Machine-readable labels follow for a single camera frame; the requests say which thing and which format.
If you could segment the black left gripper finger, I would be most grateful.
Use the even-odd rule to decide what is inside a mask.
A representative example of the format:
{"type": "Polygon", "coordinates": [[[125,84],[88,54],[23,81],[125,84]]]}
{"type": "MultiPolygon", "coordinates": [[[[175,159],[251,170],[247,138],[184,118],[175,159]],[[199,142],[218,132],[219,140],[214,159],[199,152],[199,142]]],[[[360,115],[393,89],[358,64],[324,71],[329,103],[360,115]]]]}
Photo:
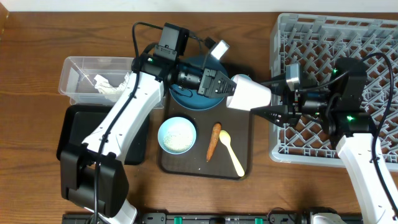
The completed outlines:
{"type": "Polygon", "coordinates": [[[235,92],[235,87],[226,87],[226,88],[222,88],[219,87],[217,89],[215,89],[215,98],[224,98],[224,97],[228,97],[228,96],[233,96],[234,92],[235,92]]]}
{"type": "Polygon", "coordinates": [[[220,87],[236,87],[236,83],[219,70],[217,71],[217,84],[220,87]]]}

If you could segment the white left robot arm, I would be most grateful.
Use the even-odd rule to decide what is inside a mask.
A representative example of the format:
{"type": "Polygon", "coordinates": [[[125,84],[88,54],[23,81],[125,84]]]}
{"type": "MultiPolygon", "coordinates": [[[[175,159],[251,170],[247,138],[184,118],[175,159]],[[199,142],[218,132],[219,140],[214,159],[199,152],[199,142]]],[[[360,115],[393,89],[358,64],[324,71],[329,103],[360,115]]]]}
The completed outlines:
{"type": "Polygon", "coordinates": [[[126,87],[105,119],[82,143],[64,142],[57,150],[61,194],[87,210],[86,223],[134,223],[137,210],[126,199],[124,161],[136,134],[165,89],[177,84],[207,98],[234,94],[236,84],[219,70],[180,61],[188,29],[166,23],[159,42],[136,52],[126,87]]]}

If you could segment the pink white cup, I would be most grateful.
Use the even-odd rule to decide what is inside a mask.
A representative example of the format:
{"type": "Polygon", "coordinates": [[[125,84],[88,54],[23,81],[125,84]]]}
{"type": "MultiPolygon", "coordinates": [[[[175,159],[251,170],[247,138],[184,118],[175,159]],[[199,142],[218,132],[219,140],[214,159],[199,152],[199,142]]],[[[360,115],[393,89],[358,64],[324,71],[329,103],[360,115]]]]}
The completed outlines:
{"type": "Polygon", "coordinates": [[[270,105],[272,93],[268,87],[241,76],[236,76],[232,81],[236,83],[236,89],[234,95],[226,99],[227,108],[250,111],[270,105]]]}

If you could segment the light blue cup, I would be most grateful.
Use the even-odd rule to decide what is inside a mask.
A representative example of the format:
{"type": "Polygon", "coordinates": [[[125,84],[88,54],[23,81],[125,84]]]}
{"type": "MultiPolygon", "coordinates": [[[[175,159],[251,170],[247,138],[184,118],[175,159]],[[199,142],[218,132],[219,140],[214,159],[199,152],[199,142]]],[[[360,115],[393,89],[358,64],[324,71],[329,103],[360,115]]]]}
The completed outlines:
{"type": "Polygon", "coordinates": [[[236,75],[232,76],[231,79],[233,80],[236,76],[241,76],[241,77],[251,80],[251,77],[248,75],[245,75],[245,74],[236,74],[236,75]]]}

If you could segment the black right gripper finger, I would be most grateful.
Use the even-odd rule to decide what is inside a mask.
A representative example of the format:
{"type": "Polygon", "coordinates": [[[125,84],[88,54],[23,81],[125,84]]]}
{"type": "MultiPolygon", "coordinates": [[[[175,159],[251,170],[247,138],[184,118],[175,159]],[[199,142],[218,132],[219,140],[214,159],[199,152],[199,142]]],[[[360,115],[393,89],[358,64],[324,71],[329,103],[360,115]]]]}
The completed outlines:
{"type": "Polygon", "coordinates": [[[287,105],[253,108],[251,109],[251,113],[260,116],[279,127],[283,127],[284,124],[287,124],[289,119],[289,107],[287,105]]]}
{"type": "Polygon", "coordinates": [[[283,93],[287,84],[285,79],[277,79],[261,82],[261,85],[268,87],[271,93],[283,93]]]}

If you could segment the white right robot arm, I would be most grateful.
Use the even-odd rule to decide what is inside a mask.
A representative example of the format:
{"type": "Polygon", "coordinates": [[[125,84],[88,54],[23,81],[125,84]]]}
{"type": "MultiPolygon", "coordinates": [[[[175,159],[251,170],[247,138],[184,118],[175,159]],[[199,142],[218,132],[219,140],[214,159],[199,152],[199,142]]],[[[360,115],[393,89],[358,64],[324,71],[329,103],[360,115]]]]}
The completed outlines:
{"type": "Polygon", "coordinates": [[[289,65],[262,85],[282,98],[281,105],[262,106],[252,113],[276,126],[294,127],[300,118],[319,124],[348,171],[363,223],[397,223],[397,187],[382,156],[376,124],[361,108],[367,83],[365,59],[339,58],[332,79],[316,85],[299,64],[289,65]]]}

